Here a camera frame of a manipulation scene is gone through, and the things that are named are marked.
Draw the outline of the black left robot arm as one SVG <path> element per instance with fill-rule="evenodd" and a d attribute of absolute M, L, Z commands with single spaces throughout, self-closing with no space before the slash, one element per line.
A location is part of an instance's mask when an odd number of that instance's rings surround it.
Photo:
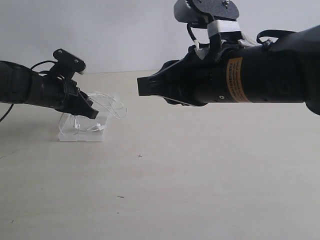
<path fill-rule="evenodd" d="M 99 111 L 93 108 L 93 101 L 73 80 L 75 73 L 71 67 L 59 62 L 41 73 L 14 62 L 1 61 L 0 101 L 95 119 Z"/>

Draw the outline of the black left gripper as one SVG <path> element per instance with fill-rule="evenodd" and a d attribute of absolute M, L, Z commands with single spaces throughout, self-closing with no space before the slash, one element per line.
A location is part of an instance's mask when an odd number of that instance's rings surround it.
<path fill-rule="evenodd" d="M 98 110 L 92 108 L 93 101 L 89 96 L 80 90 L 77 82 L 74 80 L 66 81 L 66 87 L 63 98 L 57 106 L 56 111 L 69 113 L 74 116 L 83 116 L 89 119 L 95 119 L 99 113 Z"/>

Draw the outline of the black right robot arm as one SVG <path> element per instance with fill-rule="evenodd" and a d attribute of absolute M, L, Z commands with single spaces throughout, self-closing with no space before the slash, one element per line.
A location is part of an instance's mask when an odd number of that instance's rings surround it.
<path fill-rule="evenodd" d="M 190 46 L 180 60 L 137 79 L 141 97 L 157 96 L 172 105 L 211 103 L 304 103 L 320 112 L 320 28 L 294 32 L 264 30 L 257 44 L 209 44 L 200 59 Z"/>

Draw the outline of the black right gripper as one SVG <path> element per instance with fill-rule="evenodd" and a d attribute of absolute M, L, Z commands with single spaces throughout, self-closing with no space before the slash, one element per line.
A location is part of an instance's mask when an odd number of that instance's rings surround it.
<path fill-rule="evenodd" d="M 160 96 L 170 105 L 202 107 L 209 103 L 243 103 L 243 49 L 228 48 L 216 61 L 198 58 L 195 46 L 181 60 L 170 60 L 149 76 L 136 79 L 140 97 Z"/>

